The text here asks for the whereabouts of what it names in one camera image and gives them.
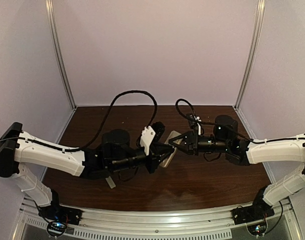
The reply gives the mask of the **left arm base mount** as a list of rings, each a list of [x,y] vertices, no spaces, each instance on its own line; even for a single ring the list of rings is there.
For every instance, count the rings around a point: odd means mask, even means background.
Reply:
[[[66,206],[54,207],[37,206],[38,215],[46,222],[46,231],[52,237],[57,239],[61,237],[68,225],[78,226],[82,217],[83,211],[77,208],[71,208]]]

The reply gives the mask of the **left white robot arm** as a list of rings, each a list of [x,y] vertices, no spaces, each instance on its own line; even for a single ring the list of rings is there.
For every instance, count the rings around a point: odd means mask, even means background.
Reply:
[[[130,134],[114,129],[102,136],[95,148],[73,148],[36,138],[14,122],[0,138],[0,177],[12,178],[22,192],[41,208],[60,207],[55,190],[46,187],[28,169],[36,164],[87,180],[109,179],[124,170],[145,166],[150,174],[174,153],[174,148],[158,142],[155,130],[145,127],[139,147],[130,147]]]

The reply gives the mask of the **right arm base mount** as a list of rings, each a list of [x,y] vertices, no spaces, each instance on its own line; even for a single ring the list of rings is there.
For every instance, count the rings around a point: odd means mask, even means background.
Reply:
[[[268,230],[267,218],[275,215],[271,207],[260,205],[238,206],[231,211],[235,225],[245,224],[248,233],[261,237]]]

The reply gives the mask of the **grey battery cover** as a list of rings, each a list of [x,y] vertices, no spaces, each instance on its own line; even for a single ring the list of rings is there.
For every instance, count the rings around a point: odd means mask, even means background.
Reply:
[[[105,180],[111,189],[114,189],[116,187],[114,180],[110,176],[107,177]]]

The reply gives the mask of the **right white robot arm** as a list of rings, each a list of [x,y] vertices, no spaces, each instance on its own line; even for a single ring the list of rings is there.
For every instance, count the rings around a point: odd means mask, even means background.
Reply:
[[[279,139],[251,140],[241,137],[229,127],[215,126],[210,136],[188,131],[170,138],[168,143],[187,155],[224,154],[226,160],[239,166],[298,162],[293,172],[258,191],[253,205],[262,209],[271,208],[305,188],[305,133]]]

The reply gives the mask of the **white remote control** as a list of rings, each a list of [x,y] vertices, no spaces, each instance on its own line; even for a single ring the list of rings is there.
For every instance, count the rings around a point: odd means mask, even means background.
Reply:
[[[169,140],[178,137],[179,135],[181,135],[181,133],[175,130],[171,131],[170,134],[168,135],[165,141],[165,144],[168,145],[168,148],[165,150],[165,153],[162,155],[161,158],[162,162],[159,164],[160,167],[167,168],[170,165],[171,161],[173,160],[177,152],[177,148],[172,145],[169,145]]]

